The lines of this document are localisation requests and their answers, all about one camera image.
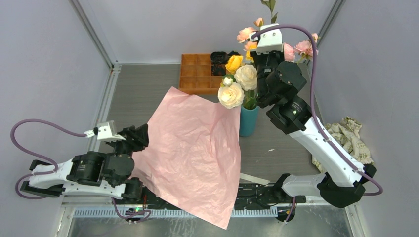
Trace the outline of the yellow pink flower bunch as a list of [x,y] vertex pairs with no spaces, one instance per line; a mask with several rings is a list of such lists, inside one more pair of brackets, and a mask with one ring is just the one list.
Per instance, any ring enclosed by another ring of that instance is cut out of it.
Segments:
[[257,107],[256,104],[256,87],[257,87],[257,70],[254,60],[250,56],[250,51],[257,48],[256,42],[247,42],[245,44],[245,56],[232,55],[227,64],[226,70],[228,75],[223,80],[223,86],[229,86],[231,83],[237,83],[243,93],[244,98],[242,105],[248,110]]

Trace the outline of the peach rose stem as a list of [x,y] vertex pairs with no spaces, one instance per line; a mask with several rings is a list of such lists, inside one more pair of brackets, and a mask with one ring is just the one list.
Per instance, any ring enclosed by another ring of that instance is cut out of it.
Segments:
[[256,32],[264,25],[264,20],[262,18],[257,18],[254,21],[254,27],[246,27],[239,31],[237,35],[237,41],[240,44],[244,44],[244,51],[250,51],[251,49],[256,49],[256,42],[250,41],[250,34]]

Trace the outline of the white rose stem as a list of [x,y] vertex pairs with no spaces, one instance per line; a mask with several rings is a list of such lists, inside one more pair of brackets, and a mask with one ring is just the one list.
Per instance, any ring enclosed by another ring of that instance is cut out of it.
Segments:
[[244,93],[241,87],[237,83],[231,83],[229,86],[223,86],[223,77],[220,88],[218,89],[217,97],[221,105],[227,109],[233,109],[235,107],[243,106],[242,101]]

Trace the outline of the pink rose stem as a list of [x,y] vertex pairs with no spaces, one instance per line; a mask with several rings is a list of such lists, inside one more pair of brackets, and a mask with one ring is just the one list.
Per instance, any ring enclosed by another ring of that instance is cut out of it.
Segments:
[[313,59],[313,47],[310,39],[301,41],[294,47],[284,42],[283,47],[285,61],[303,63]]

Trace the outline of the pink wrapping paper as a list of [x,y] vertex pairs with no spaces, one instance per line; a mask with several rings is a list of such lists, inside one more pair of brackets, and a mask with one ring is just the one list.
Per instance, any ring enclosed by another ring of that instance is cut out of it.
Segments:
[[170,88],[148,121],[133,177],[168,203],[227,229],[241,170],[240,108]]

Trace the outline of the cream ribbon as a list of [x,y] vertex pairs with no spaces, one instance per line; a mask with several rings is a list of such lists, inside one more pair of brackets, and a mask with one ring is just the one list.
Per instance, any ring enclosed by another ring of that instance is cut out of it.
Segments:
[[270,180],[258,178],[258,177],[244,174],[244,173],[240,173],[240,178],[245,181],[249,181],[249,182],[260,184],[260,185],[268,185],[270,183]]

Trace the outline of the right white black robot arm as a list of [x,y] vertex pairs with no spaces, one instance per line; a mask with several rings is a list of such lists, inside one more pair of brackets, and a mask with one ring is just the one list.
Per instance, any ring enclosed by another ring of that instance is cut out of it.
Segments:
[[299,97],[307,81],[298,64],[285,61],[278,51],[251,56],[257,69],[257,104],[267,108],[276,128],[299,142],[325,169],[317,175],[283,174],[274,185],[276,200],[285,203],[295,196],[317,196],[338,208],[358,202],[376,168],[346,152]]

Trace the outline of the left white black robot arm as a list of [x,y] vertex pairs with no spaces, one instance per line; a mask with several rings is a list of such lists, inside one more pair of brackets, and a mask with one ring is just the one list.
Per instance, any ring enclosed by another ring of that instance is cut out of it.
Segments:
[[35,159],[29,176],[16,184],[18,194],[28,199],[96,195],[140,203],[143,183],[131,176],[135,166],[132,156],[148,147],[148,124],[116,131],[114,122],[107,121],[84,135],[103,141],[113,148],[112,152],[88,151],[63,163]]

